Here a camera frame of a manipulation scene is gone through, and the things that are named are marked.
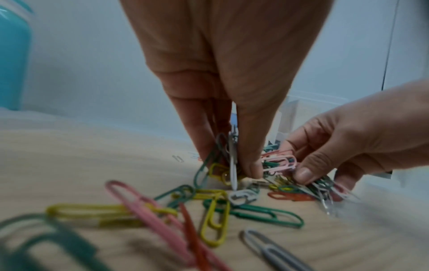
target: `wooden surface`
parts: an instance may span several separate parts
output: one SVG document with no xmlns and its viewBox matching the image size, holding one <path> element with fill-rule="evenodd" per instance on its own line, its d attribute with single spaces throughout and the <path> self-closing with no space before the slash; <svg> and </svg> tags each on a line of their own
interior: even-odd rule
<svg viewBox="0 0 429 271">
<path fill-rule="evenodd" d="M 191 184 L 201 163 L 188 153 L 192 151 L 188 142 L 101 129 L 0 130 L 0 220 L 42 213 L 56 203 L 115 204 L 104 189 L 110 179 L 125 181 L 147 196 Z M 219 186 L 215 181 L 210 185 Z M 295 212 L 305 226 L 290 229 L 230 216 L 227 240 L 215 252 L 235 271 L 272 270 L 239 239 L 246 227 L 264 233 L 317 271 L 429 270 L 427 253 L 381 226 L 346 224 L 328 217 L 316 203 L 273 200 L 264 190 L 256 204 Z M 198 227 L 204 214 L 201 202 L 186 206 Z M 98 258 L 112 270 L 190 270 L 148 229 L 73 229 L 99 248 Z M 26 230 L 14 232 L 9 245 L 27 237 Z M 80 270 L 58 249 L 39 245 L 32 252 L 51 270 Z"/>
</svg>

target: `fingernail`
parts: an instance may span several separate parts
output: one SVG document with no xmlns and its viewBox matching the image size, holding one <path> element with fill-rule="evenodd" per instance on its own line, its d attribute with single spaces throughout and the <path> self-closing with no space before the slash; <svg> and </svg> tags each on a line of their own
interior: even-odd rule
<svg viewBox="0 0 429 271">
<path fill-rule="evenodd" d="M 262 163 L 259 160 L 250 165 L 250 174 L 254 179 L 262 178 Z"/>
<path fill-rule="evenodd" d="M 298 183 L 306 184 L 313 180 L 314 175 L 311 170 L 306 167 L 302 167 L 294 173 L 294 178 Z"/>
</svg>

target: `dark green paper clip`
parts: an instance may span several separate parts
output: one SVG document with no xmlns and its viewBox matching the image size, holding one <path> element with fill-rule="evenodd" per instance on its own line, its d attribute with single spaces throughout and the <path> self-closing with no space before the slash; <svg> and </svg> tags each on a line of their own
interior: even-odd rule
<svg viewBox="0 0 429 271">
<path fill-rule="evenodd" d="M 205 200 L 205 201 L 203 201 L 202 204 L 207 209 L 207 208 L 209 208 L 211 201 L 212 201 L 212 199 Z M 225 200 L 218 200 L 218 204 L 224 205 L 224 204 L 226 204 L 226 201 Z M 238 210 L 268 214 L 271 217 L 269 217 L 269 218 L 260 217 L 257 215 L 242 213 L 242 212 L 239 212 Z M 216 207 L 216 209 L 215 209 L 215 212 L 218 212 L 218 213 L 223 213 L 223 211 L 224 211 L 223 208 Z M 287 214 L 289 216 L 295 217 L 299 220 L 299 222 L 281 221 L 278 219 L 275 212 Z M 250 220 L 255 220 L 255 221 L 260 221 L 260 222 L 265 222 L 265 223 L 270 223 L 270 224 L 277 224 L 277 225 L 282 225 L 282 226 L 287 226 L 287 227 L 292 227 L 292 228 L 298 228 L 298 229 L 302 228 L 304 226 L 304 220 L 299 215 L 297 215 L 295 213 L 284 211 L 284 210 L 279 210 L 279 209 L 249 205 L 249 204 L 242 204 L 239 206 L 231 206 L 231 210 L 230 210 L 229 214 L 233 215 L 237 218 L 250 219 Z"/>
<path fill-rule="evenodd" d="M 159 196 L 156 196 L 154 200 L 160 200 L 171 194 L 179 195 L 179 197 L 167 204 L 167 207 L 177 209 L 180 202 L 185 203 L 193 198 L 195 195 L 195 189 L 190 185 L 184 184 Z"/>
<path fill-rule="evenodd" d="M 0 230 L 14 223 L 40 220 L 51 226 L 56 232 L 48 232 L 32 237 L 14 251 L 10 251 L 0 239 L 0 270 L 13 271 L 47 271 L 29 250 L 41 242 L 52 242 L 71 255 L 80 265 L 92 271 L 110 271 L 101 261 L 95 258 L 97 248 L 81 236 L 64 226 L 56 219 L 44 214 L 27 214 L 0 222 Z"/>
</svg>

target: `black line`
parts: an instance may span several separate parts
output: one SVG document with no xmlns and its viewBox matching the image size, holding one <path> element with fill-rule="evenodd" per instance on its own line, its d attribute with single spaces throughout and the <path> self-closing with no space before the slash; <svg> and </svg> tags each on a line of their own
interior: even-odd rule
<svg viewBox="0 0 429 271">
<path fill-rule="evenodd" d="M 393 31 L 395 29 L 396 15 L 398 14 L 399 1 L 400 0 L 397 0 L 397 2 L 396 2 L 395 14 L 393 16 L 393 25 L 392 25 L 392 31 L 390 32 L 389 49 L 387 51 L 386 65 L 384 66 L 383 83 L 381 84 L 381 90 L 382 91 L 384 90 L 384 82 L 386 81 L 387 64 L 389 63 L 390 50 L 391 50 L 391 47 L 392 47 L 392 40 L 393 40 Z"/>
</svg>

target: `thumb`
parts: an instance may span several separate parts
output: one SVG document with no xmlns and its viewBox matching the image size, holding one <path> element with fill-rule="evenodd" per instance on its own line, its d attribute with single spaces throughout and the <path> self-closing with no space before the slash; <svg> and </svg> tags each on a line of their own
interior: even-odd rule
<svg viewBox="0 0 429 271">
<path fill-rule="evenodd" d="M 357 144 L 334 132 L 324 145 L 298 165 L 294 178 L 298 183 L 307 185 L 358 154 Z"/>
<path fill-rule="evenodd" d="M 270 106 L 254 112 L 237 105 L 238 161 L 248 177 L 262 178 L 261 153 L 277 108 L 277 105 L 273 106 L 271 103 Z"/>
</svg>

